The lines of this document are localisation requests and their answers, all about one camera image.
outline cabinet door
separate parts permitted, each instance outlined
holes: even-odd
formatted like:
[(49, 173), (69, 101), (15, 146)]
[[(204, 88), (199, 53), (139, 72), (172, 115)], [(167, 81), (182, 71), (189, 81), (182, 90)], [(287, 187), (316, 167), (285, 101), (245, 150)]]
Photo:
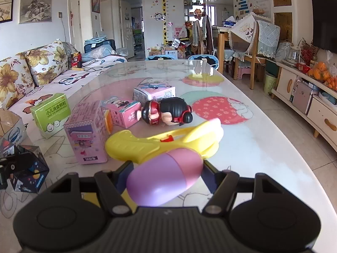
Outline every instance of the cabinet door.
[(276, 91), (280, 93), (287, 100), (290, 100), (290, 96), (292, 94), (296, 79), (297, 79), (296, 74), (282, 68), (281, 75), (280, 75), (280, 81), (278, 82)]
[(337, 115), (335, 113), (313, 98), (308, 118), (337, 144)]

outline fonterra logo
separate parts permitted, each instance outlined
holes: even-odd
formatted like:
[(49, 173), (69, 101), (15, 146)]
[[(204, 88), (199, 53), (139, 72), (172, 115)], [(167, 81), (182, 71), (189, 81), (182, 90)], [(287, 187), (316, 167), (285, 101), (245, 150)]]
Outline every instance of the fonterra logo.
[(12, 129), (8, 135), (8, 140), (11, 143), (14, 143), (17, 137), (19, 136), (19, 134), (20, 134), (20, 128), (17, 127), (17, 128)]

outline blue chair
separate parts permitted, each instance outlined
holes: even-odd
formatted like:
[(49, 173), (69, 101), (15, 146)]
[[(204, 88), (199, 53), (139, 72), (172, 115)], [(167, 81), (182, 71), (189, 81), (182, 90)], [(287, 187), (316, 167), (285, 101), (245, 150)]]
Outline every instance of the blue chair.
[(207, 63), (218, 70), (219, 60), (214, 55), (204, 54), (204, 55), (192, 55), (188, 60), (202, 60), (203, 58), (207, 59)]
[(164, 60), (177, 60), (173, 55), (152, 55), (147, 57), (145, 60), (146, 61), (155, 61), (158, 60), (159, 58), (163, 58)]

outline giraffe wall sticker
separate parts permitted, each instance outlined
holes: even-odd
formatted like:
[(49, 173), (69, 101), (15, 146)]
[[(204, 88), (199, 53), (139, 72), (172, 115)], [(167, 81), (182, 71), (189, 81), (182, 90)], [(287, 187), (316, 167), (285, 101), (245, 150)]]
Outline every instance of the giraffe wall sticker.
[(167, 21), (166, 21), (166, 17), (168, 15), (168, 1), (169, 0), (161, 0), (161, 4), (162, 4), (162, 9), (163, 9), (163, 13), (164, 13), (164, 18), (163, 18), (163, 43), (167, 44), (168, 40), (167, 40)]

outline pink stool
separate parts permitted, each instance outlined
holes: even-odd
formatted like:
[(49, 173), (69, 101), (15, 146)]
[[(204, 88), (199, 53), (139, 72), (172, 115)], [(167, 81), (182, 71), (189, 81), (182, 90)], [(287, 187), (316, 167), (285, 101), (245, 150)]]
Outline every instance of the pink stool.
[(243, 74), (250, 74), (250, 67), (244, 67), (238, 69), (238, 79), (242, 79)]

